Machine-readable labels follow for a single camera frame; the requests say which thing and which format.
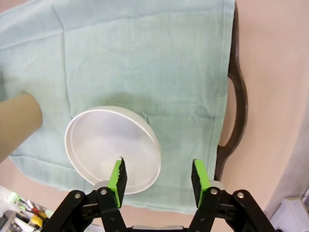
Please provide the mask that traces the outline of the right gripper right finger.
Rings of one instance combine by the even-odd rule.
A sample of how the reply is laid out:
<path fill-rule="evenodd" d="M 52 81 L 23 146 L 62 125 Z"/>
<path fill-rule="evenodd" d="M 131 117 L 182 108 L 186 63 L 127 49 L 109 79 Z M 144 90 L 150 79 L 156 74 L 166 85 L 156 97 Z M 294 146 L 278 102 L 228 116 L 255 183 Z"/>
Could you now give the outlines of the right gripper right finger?
<path fill-rule="evenodd" d="M 241 189 L 229 194 L 212 187 L 200 159 L 193 160 L 191 180 L 197 210 L 190 232 L 211 232 L 216 218 L 224 219 L 234 232 L 276 232 L 248 191 Z"/>

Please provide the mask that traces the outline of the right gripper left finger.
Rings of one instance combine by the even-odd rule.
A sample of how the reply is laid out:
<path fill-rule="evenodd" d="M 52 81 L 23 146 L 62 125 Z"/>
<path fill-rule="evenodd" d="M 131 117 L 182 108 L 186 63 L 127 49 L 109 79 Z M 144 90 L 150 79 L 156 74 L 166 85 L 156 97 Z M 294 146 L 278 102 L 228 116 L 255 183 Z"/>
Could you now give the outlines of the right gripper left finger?
<path fill-rule="evenodd" d="M 105 232 L 127 232 L 119 210 L 126 183 L 126 165 L 120 157 L 110 179 L 98 182 L 89 194 L 80 190 L 70 191 L 41 232 L 85 232 L 95 218 L 101 218 Z"/>

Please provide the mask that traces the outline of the white bowl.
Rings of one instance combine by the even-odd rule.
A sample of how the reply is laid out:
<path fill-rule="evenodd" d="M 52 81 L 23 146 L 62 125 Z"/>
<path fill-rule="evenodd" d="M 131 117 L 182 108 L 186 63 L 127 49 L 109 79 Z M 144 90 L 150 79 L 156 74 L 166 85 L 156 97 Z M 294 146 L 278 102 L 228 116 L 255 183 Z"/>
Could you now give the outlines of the white bowl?
<path fill-rule="evenodd" d="M 81 112 L 68 124 L 64 143 L 71 164 L 92 185 L 111 178 L 119 157 L 126 165 L 126 194 L 148 189 L 161 170 L 153 129 L 126 108 L 100 106 Z"/>

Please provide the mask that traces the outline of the tall tan brown cup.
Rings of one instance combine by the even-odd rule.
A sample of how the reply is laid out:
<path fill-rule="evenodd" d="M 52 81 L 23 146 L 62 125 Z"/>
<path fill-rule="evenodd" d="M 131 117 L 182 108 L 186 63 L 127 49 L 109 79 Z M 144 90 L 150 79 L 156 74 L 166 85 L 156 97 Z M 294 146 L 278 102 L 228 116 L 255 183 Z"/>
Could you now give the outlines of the tall tan brown cup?
<path fill-rule="evenodd" d="M 42 126 L 42 111 L 30 94 L 0 102 L 0 164 Z"/>

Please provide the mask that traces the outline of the grey-green cloth mat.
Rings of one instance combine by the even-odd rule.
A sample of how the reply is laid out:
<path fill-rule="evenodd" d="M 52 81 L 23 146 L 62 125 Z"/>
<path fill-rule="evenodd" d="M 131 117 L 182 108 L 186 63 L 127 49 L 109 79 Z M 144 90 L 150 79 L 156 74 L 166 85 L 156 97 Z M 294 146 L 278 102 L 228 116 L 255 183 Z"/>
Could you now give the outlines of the grey-green cloth mat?
<path fill-rule="evenodd" d="M 64 146 L 70 120 L 96 106 L 140 115 L 161 170 L 124 204 L 192 214 L 193 159 L 214 178 L 227 98 L 235 0 L 31 0 L 0 14 L 0 101 L 22 93 L 42 127 L 11 155 L 27 177 L 89 191 Z"/>

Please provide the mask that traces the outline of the small yellow tool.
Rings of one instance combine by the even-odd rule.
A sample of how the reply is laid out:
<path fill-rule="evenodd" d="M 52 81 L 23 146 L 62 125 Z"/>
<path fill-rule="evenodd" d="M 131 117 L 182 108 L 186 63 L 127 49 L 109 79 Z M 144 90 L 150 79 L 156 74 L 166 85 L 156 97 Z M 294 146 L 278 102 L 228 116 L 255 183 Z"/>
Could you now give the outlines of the small yellow tool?
<path fill-rule="evenodd" d="M 44 218 L 43 216 L 34 215 L 30 219 L 30 222 L 36 226 L 43 227 L 46 223 L 46 218 Z"/>

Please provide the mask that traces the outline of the white box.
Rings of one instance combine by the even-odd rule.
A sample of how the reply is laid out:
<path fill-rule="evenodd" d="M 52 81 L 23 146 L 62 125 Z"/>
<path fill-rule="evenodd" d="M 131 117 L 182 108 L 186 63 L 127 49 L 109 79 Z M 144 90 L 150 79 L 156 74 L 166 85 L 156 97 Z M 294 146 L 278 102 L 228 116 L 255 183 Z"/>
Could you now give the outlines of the white box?
<path fill-rule="evenodd" d="M 309 213 L 300 198 L 283 201 L 281 230 L 284 232 L 309 232 Z"/>

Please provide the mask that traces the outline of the dark brown handled tray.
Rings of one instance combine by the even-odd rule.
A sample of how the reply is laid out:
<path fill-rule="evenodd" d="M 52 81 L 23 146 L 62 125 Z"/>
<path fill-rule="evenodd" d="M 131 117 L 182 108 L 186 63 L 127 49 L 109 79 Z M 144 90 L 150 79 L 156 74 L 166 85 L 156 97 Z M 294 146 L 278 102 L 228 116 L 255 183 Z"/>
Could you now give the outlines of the dark brown handled tray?
<path fill-rule="evenodd" d="M 225 162 L 240 144 L 246 129 L 248 117 L 248 96 L 239 63 L 239 14 L 235 5 L 232 40 L 228 65 L 228 78 L 232 81 L 236 97 L 236 117 L 232 133 L 224 146 L 217 146 L 217 159 L 214 180 L 222 178 Z"/>

